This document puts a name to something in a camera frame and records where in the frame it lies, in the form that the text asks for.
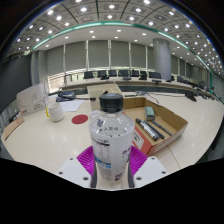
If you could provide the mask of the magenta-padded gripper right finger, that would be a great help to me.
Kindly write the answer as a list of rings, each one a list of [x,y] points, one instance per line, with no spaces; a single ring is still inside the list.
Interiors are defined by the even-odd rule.
[[[128,164],[128,185],[140,188],[167,175],[166,168],[155,157],[147,157],[136,147],[131,148]]]

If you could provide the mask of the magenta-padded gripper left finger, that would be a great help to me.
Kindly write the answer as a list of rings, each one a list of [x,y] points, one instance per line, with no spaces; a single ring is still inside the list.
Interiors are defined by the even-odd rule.
[[[92,147],[88,147],[77,157],[69,158],[57,171],[57,176],[84,188],[95,188],[97,170]]]

